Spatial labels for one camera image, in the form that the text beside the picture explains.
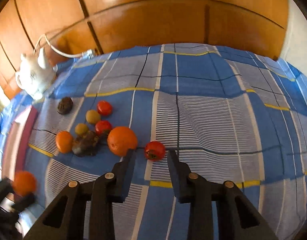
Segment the red cherry tomato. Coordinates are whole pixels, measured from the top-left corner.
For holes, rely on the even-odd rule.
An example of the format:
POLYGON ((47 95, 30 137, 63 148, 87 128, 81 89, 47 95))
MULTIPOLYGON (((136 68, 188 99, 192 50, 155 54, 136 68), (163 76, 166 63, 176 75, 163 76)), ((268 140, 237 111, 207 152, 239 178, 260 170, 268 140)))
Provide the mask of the red cherry tomato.
POLYGON ((109 102, 102 100, 97 103, 97 111, 101 116, 109 116, 113 112, 113 107, 109 102))
POLYGON ((107 120, 100 120, 95 124, 95 132, 99 137, 107 137, 112 130, 112 125, 107 120))

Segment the yellow green round fruit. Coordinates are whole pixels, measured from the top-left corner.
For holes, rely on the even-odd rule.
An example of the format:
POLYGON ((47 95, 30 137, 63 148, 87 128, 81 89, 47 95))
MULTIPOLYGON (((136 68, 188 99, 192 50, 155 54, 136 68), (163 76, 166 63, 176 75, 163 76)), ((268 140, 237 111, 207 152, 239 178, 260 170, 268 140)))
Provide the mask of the yellow green round fruit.
POLYGON ((90 109, 86 112, 86 122, 89 124, 95 125, 100 120, 101 115, 98 113, 98 111, 90 109))

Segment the wooden wall panelling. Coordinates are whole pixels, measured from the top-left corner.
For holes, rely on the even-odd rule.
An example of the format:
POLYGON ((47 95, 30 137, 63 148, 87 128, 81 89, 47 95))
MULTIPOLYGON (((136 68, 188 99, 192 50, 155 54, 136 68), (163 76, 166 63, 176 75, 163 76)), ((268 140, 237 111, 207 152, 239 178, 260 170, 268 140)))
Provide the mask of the wooden wall panelling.
POLYGON ((207 43, 277 59, 288 0, 0 0, 0 86, 12 98, 22 53, 41 35, 70 54, 207 43))

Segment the large orange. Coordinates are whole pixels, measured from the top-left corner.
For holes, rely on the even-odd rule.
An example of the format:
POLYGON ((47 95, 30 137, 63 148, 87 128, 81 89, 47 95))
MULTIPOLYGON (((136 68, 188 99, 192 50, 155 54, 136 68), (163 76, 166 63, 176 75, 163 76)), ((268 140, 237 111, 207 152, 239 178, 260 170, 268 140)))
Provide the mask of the large orange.
POLYGON ((138 139, 128 127, 118 126, 112 129, 107 137, 109 150, 119 157, 126 156, 128 150, 135 150, 138 146, 138 139))

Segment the pink rimmed white tray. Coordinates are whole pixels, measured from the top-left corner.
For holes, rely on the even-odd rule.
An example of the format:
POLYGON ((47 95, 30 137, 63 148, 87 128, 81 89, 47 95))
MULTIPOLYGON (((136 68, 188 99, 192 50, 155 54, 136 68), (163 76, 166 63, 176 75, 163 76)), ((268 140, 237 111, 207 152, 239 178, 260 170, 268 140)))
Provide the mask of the pink rimmed white tray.
POLYGON ((26 149, 37 116, 37 109, 28 106, 13 120, 8 133, 2 158, 2 178, 15 179, 24 169, 26 149))

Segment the small yellow green fruit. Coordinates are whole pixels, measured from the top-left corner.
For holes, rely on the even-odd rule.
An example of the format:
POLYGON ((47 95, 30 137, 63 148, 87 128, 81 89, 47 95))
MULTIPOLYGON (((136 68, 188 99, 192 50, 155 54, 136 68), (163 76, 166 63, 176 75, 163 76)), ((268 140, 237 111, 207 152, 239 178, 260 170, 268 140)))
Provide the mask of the small yellow green fruit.
POLYGON ((79 123, 75 126, 74 131, 77 135, 82 136, 89 131, 89 127, 86 124, 79 123))

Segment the dark wrinkled passion fruit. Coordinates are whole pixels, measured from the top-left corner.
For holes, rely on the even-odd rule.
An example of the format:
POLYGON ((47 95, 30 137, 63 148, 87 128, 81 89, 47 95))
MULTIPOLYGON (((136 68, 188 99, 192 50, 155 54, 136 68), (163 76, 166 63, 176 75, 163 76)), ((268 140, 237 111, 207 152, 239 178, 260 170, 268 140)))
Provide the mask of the dark wrinkled passion fruit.
POLYGON ((60 100, 57 106, 57 112, 61 115, 68 114, 73 108, 73 100, 66 96, 60 100))

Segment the small orange tangerine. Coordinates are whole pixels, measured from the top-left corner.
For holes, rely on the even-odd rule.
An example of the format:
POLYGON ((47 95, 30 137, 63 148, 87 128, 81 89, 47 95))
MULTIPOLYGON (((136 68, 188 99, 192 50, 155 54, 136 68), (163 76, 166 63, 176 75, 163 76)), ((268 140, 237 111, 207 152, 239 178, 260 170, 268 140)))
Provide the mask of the small orange tangerine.
POLYGON ((37 189, 37 181, 35 176, 28 171, 18 171, 12 184, 15 194, 26 196, 35 193, 37 189))

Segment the large dark wrinkled fruit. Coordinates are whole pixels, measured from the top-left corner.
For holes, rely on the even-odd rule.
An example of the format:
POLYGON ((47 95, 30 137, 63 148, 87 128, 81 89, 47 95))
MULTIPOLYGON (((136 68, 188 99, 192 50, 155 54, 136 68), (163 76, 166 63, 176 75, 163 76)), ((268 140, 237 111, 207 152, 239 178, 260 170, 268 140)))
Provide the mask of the large dark wrinkled fruit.
POLYGON ((77 157, 96 155, 100 138, 94 131, 87 131, 83 135, 78 135, 72 144, 72 152, 77 157))

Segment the small orange mandarin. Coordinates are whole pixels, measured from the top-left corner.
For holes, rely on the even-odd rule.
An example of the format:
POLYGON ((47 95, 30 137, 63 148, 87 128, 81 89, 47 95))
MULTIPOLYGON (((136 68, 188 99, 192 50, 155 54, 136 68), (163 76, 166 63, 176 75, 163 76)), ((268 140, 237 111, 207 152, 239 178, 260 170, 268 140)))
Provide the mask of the small orange mandarin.
POLYGON ((73 136, 68 131, 60 131, 55 139, 59 152, 64 154, 69 153, 72 150, 73 140, 73 136))

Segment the white ceramic electric kettle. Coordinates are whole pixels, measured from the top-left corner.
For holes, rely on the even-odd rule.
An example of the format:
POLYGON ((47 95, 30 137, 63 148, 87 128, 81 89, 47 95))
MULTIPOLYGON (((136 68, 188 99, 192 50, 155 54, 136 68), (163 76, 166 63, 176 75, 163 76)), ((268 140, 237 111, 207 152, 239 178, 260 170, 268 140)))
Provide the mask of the white ceramic electric kettle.
POLYGON ((43 93, 56 79, 56 71, 50 65, 45 49, 37 55, 21 54, 19 71, 15 72, 18 87, 25 90, 34 100, 43 98, 43 93))

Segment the red tomato with stem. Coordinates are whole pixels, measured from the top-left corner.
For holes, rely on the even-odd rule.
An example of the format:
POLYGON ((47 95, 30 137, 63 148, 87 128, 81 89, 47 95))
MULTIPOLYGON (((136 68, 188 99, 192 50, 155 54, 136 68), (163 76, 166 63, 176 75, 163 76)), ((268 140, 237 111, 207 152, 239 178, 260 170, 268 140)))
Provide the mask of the red tomato with stem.
POLYGON ((166 148, 159 141, 151 141, 146 144, 144 155, 147 160, 160 161, 166 155, 166 148))

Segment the blue plaid tablecloth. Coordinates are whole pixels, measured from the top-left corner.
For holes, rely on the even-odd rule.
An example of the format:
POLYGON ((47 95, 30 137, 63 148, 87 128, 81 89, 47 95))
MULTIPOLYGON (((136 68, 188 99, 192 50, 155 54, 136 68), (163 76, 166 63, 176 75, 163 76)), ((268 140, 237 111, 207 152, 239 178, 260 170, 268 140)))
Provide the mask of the blue plaid tablecloth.
POLYGON ((126 201, 115 204, 117 239, 186 239, 189 205, 176 200, 166 160, 145 159, 150 141, 176 150, 207 180, 242 189, 279 239, 292 239, 307 220, 307 77, 273 61, 223 46, 165 44, 69 60, 41 102, 24 168, 38 182, 38 217, 71 180, 93 181, 119 158, 103 143, 96 155, 61 154, 60 131, 74 132, 99 101, 108 120, 138 139, 126 201), (64 97, 72 110, 61 115, 64 97))

